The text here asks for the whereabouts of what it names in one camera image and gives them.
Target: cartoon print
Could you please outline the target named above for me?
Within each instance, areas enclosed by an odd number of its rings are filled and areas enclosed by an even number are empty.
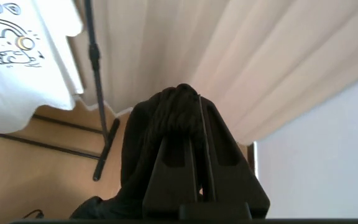
[[[41,67],[38,60],[44,59],[44,56],[36,50],[35,44],[35,41],[40,39],[37,34],[31,32],[0,19],[0,65],[12,67],[12,64],[24,64],[26,67]]]

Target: white curtain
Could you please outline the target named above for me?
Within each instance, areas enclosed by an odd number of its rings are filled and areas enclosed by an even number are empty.
[[[83,15],[83,1],[76,3]],[[358,80],[358,0],[104,0],[93,7],[105,100],[115,112],[185,82],[248,144]],[[71,46],[82,97],[93,105],[86,31]]]

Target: black metal stand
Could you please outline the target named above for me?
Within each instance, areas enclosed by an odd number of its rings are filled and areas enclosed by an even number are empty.
[[[100,114],[100,122],[101,122],[101,126],[102,126],[102,131],[84,127],[84,126],[80,126],[77,124],[71,124],[71,123],[67,123],[64,121],[59,121],[59,120],[52,119],[52,118],[47,118],[44,116],[39,116],[36,114],[33,115],[33,118],[42,119],[47,122],[56,123],[56,124],[60,124],[60,125],[64,125],[64,126],[69,126],[71,128],[76,128],[76,129],[81,129],[84,131],[91,131],[94,133],[102,134],[103,139],[104,139],[104,147],[103,147],[102,153],[99,156],[97,156],[94,154],[78,152],[78,151],[74,151],[72,149],[66,149],[63,147],[53,146],[53,145],[45,144],[42,142],[37,142],[37,141],[28,140],[28,139],[24,139],[24,138],[20,138],[20,137],[15,137],[15,136],[11,136],[8,134],[0,134],[0,138],[10,139],[13,141],[19,141],[19,142],[31,144],[34,146],[44,147],[47,149],[53,149],[56,151],[65,152],[65,153],[73,154],[76,156],[82,156],[82,157],[87,157],[90,159],[96,159],[98,161],[98,163],[96,165],[96,168],[95,168],[95,171],[93,174],[93,180],[98,181],[101,177],[104,164],[106,163],[107,156],[110,152],[110,147],[111,147],[112,141],[114,140],[114,137],[118,130],[119,119],[116,118],[114,120],[110,131],[108,131],[107,125],[106,125],[106,115],[104,113],[103,90],[102,90],[102,84],[101,84],[100,73],[99,73],[99,71],[100,71],[100,65],[99,65],[100,52],[99,52],[98,45],[96,43],[95,34],[94,34],[92,4],[91,4],[90,0],[85,0],[85,11],[86,11],[86,24],[88,27],[88,35],[89,35],[89,59],[91,60],[92,69],[93,69],[93,73],[94,73],[94,81],[95,81],[95,85],[96,85],[96,95],[98,97],[98,106],[99,106],[99,114]]]

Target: black cloth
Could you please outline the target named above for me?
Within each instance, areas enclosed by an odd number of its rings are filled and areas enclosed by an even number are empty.
[[[134,107],[122,144],[120,191],[109,200],[88,199],[70,218],[142,218],[142,201],[161,140],[171,133],[189,136],[195,150],[202,150],[204,136],[198,94],[187,84],[164,89]]]

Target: curtain fold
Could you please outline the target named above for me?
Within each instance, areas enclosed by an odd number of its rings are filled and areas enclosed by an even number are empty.
[[[82,1],[76,2],[83,14]],[[358,80],[358,0],[93,1],[106,102],[189,83],[234,138],[260,139]],[[96,103],[86,32],[72,38]]]

